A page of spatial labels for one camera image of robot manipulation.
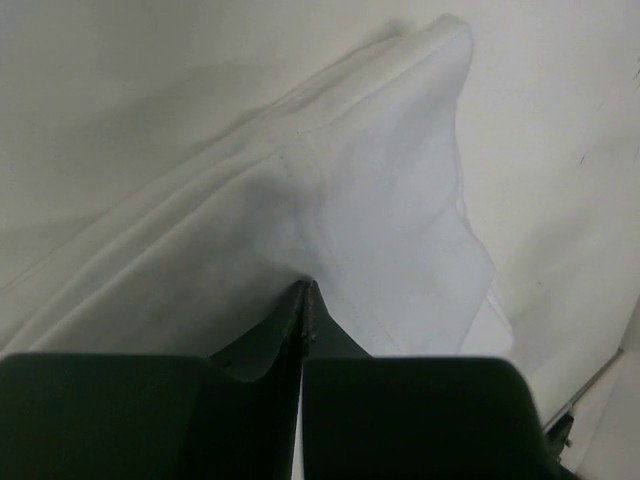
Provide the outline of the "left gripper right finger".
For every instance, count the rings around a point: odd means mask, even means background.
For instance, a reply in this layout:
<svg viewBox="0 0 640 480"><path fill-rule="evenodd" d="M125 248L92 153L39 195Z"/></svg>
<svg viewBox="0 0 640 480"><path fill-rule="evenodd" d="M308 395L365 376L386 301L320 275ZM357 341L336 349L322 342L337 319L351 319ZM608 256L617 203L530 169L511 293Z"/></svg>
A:
<svg viewBox="0 0 640 480"><path fill-rule="evenodd" d="M379 358L304 299L302 456L308 479L566 479L530 390L491 357Z"/></svg>

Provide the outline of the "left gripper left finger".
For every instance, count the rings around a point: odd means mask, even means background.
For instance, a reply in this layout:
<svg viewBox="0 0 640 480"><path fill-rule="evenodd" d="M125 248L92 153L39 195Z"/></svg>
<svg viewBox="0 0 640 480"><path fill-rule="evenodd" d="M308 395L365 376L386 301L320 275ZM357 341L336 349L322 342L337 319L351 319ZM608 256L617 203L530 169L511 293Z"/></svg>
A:
<svg viewBox="0 0 640 480"><path fill-rule="evenodd" d="M306 287L209 358L15 354L1 363L5 479L287 479Z"/></svg>

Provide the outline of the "white skirt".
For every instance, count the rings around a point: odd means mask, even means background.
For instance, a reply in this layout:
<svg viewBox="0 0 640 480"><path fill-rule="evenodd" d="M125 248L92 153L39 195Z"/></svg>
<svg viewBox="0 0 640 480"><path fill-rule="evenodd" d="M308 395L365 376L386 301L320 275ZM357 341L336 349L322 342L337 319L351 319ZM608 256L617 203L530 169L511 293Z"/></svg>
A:
<svg viewBox="0 0 640 480"><path fill-rule="evenodd" d="M1 292L1 352L206 356L314 280L376 356L503 356L455 138L473 54L444 15L319 72Z"/></svg>

